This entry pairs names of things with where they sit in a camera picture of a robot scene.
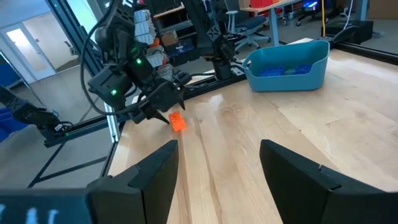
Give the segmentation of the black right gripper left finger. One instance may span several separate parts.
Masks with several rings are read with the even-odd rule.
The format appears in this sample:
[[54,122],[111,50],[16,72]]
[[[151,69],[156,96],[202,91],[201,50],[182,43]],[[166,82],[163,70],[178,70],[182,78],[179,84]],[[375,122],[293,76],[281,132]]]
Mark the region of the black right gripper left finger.
[[115,176],[88,185],[93,221],[166,223],[178,173],[178,141],[171,140]]

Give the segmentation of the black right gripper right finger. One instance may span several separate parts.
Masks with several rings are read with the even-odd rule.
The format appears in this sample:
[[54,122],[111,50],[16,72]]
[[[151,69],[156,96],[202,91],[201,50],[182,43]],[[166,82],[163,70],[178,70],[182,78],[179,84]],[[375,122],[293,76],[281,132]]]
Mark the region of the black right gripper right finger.
[[397,223],[397,193],[318,164],[274,141],[259,157],[283,223]]

